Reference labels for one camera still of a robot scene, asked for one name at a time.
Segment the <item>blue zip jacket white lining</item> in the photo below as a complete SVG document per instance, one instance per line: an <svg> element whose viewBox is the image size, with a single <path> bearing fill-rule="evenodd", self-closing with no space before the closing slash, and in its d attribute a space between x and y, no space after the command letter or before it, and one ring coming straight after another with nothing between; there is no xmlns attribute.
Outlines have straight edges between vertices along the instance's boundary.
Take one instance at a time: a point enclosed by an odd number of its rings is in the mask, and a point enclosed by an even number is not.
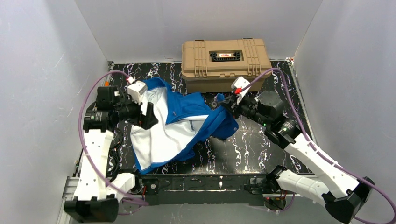
<svg viewBox="0 0 396 224"><path fill-rule="evenodd" d="M211 109L199 92L184 96L158 77L144 83L148 89L143 102L154 104L158 123L148 130L137 126L130 130L135 165L142 174L172 161L190 159L198 142L209 137L225 140L239 128L224 108Z"/></svg>

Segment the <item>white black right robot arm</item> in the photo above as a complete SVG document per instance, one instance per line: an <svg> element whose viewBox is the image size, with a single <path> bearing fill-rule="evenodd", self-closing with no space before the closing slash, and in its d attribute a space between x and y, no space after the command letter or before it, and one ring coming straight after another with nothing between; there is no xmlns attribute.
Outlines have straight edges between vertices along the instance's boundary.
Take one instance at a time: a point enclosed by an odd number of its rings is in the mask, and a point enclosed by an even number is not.
<svg viewBox="0 0 396 224"><path fill-rule="evenodd" d="M337 169L336 162L305 137L298 123L286 117L286 103L273 91L264 91L258 98L231 94L217 95L219 106L235 118L240 115L265 127L265 135L282 150L298 158L316 176L317 180L298 175L283 166L276 168L254 185L259 190L295 192L319 203L336 220L349 223L366 203L372 187L364 182L373 181L364 177L362 181Z"/></svg>

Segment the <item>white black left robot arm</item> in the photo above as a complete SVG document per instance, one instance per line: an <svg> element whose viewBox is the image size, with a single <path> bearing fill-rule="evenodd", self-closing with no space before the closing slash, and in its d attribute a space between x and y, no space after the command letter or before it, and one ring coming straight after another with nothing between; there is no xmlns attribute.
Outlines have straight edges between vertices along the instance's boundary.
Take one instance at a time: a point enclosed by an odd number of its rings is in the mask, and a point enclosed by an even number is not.
<svg viewBox="0 0 396 224"><path fill-rule="evenodd" d="M84 151L81 170L74 195L64 204L64 211L77 222L114 222L123 200L139 207L147 205L138 169L117 168L112 176L106 175L109 154L116 152L113 139L118 124L126 121L148 130L158 123L153 104L143 102L147 89L143 82L131 84L125 90L100 86L93 107L81 112L78 119Z"/></svg>

